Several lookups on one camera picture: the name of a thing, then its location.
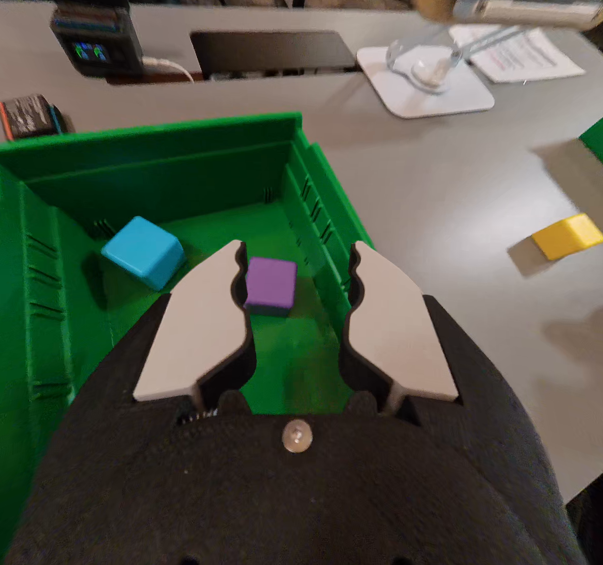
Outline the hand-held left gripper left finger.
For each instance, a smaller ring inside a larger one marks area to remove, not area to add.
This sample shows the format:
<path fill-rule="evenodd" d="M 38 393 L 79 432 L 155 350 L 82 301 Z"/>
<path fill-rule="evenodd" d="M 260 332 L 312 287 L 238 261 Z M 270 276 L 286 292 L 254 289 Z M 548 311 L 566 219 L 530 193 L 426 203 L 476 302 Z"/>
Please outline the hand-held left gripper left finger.
<path fill-rule="evenodd" d="M 253 376 L 257 356 L 247 299 L 247 249 L 232 240 L 171 290 L 133 391 L 137 402 L 190 398 L 200 411 Z"/>

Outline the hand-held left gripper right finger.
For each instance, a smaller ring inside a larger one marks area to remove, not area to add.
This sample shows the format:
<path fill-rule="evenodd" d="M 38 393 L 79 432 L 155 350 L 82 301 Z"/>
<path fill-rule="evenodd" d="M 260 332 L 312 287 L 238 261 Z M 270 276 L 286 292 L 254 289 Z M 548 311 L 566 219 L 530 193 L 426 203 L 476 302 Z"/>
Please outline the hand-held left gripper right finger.
<path fill-rule="evenodd" d="M 362 241 L 351 245 L 349 274 L 339 352 L 345 383 L 373 395 L 383 415 L 396 415 L 407 397 L 455 402 L 459 391 L 421 289 Z"/>

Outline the purple cube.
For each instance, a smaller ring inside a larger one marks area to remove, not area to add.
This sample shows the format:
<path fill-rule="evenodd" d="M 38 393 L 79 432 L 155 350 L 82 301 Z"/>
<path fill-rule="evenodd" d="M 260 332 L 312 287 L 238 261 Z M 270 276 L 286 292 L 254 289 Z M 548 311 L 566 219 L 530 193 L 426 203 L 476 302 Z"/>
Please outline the purple cube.
<path fill-rule="evenodd" d="M 293 261 L 251 257 L 245 308 L 250 314 L 286 318 L 295 303 L 297 272 Z"/>

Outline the blue cube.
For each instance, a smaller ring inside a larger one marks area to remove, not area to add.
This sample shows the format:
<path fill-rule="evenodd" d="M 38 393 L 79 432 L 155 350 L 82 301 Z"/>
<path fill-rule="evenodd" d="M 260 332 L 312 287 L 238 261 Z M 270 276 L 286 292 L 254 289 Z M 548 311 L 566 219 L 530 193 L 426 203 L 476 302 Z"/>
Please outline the blue cube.
<path fill-rule="evenodd" d="M 155 291 L 161 291 L 186 260 L 177 237 L 140 216 L 122 227 L 101 255 Z"/>

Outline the green plastic bin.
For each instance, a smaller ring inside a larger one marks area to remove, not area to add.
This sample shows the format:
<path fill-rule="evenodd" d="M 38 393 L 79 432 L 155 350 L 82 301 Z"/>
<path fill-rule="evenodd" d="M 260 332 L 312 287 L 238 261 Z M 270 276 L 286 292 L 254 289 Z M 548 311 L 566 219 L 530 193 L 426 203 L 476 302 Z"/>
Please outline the green plastic bin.
<path fill-rule="evenodd" d="M 603 162 L 603 150 L 602 150 L 602 132 L 603 132 L 603 119 L 601 118 L 590 128 L 585 130 L 580 136 L 579 140 L 582 144 L 599 160 Z"/>
<path fill-rule="evenodd" d="M 290 112 L 1 145 L 1 558 L 85 381 L 162 293 L 234 239 L 249 257 L 298 266 L 292 312 L 252 315 L 252 410 L 343 409 L 350 247 L 373 242 L 302 123 Z M 185 251 L 161 291 L 101 255 L 135 216 Z"/>

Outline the yellow cube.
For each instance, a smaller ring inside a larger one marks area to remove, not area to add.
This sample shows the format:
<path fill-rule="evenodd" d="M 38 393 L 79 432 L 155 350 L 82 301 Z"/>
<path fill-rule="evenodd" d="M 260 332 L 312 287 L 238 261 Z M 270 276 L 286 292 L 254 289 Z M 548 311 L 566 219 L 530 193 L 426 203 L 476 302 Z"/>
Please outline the yellow cube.
<path fill-rule="evenodd" d="M 585 213 L 555 222 L 531 235 L 548 261 L 588 250 L 602 243 L 602 231 Z"/>

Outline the grey desk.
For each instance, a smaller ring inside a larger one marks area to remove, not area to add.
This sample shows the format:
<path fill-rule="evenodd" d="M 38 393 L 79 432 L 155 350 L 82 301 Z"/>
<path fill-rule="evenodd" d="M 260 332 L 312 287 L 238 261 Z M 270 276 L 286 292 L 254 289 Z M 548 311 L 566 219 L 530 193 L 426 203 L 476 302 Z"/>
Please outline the grey desk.
<path fill-rule="evenodd" d="M 360 73 L 113 87 L 80 77 L 46 22 L 1 28 L 1 88 L 49 94 L 76 128 L 300 111 L 376 248 L 435 296 L 531 415 L 563 498 L 602 473 L 602 246 L 547 263 L 529 236 L 582 209 L 602 169 L 578 135 L 602 116 L 584 78 L 496 86 L 492 111 L 404 121 Z"/>

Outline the white board stand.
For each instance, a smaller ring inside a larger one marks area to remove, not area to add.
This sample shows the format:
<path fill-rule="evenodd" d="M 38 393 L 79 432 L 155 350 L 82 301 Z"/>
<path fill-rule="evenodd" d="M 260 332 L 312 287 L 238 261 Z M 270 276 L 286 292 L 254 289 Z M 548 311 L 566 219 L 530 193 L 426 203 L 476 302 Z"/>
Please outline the white board stand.
<path fill-rule="evenodd" d="M 455 0 L 454 22 L 433 23 L 449 41 L 365 47 L 356 60 L 382 103 L 403 119 L 492 109 L 494 97 L 470 67 L 473 55 L 532 29 L 591 30 L 602 0 Z"/>

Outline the person's black clothed legs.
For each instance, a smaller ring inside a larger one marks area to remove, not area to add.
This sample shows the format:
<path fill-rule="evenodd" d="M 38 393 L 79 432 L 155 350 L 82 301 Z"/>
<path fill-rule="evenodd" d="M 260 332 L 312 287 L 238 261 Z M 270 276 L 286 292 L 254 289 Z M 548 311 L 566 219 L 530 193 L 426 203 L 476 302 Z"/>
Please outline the person's black clothed legs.
<path fill-rule="evenodd" d="M 602 564 L 602 476 L 566 505 L 579 544 L 590 564 Z"/>

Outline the black rectangular block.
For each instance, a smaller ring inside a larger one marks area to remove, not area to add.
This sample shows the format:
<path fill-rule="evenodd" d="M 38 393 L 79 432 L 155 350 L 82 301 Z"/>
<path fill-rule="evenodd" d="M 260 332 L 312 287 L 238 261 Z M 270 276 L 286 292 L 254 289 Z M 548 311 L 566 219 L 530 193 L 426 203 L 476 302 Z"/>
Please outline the black rectangular block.
<path fill-rule="evenodd" d="M 9 142 L 73 131 L 68 118 L 41 94 L 1 101 L 1 128 Z"/>

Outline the black small device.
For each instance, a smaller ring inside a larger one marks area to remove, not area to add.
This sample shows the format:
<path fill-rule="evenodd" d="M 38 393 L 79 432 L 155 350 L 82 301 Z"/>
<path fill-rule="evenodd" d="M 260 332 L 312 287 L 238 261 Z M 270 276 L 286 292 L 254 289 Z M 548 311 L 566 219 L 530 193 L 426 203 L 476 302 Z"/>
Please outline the black small device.
<path fill-rule="evenodd" d="M 57 4 L 49 26 L 81 75 L 90 78 L 143 75 L 142 48 L 128 9 Z"/>

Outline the laminated paper sheet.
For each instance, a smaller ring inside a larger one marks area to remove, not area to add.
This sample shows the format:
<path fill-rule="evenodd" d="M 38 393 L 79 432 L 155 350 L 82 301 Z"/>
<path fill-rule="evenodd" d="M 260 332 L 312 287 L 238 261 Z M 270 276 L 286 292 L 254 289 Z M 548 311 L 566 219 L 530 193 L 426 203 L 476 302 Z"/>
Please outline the laminated paper sheet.
<path fill-rule="evenodd" d="M 553 45 L 541 29 L 533 29 L 470 59 L 493 83 L 517 83 L 584 75 L 585 71 Z"/>

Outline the grey table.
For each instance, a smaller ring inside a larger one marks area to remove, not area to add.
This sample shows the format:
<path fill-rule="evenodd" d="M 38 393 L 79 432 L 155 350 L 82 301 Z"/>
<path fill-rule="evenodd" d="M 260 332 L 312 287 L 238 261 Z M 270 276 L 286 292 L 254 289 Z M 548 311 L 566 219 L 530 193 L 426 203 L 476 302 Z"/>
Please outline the grey table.
<path fill-rule="evenodd" d="M 77 77 L 50 28 L 55 8 L 47 1 L 1 0 L 2 90 L 20 82 L 32 86 L 44 74 Z M 196 31 L 329 30 L 340 34 L 352 54 L 398 39 L 449 41 L 447 29 L 410 11 L 134 4 L 131 16 L 144 54 L 190 71 L 200 70 L 190 38 Z"/>

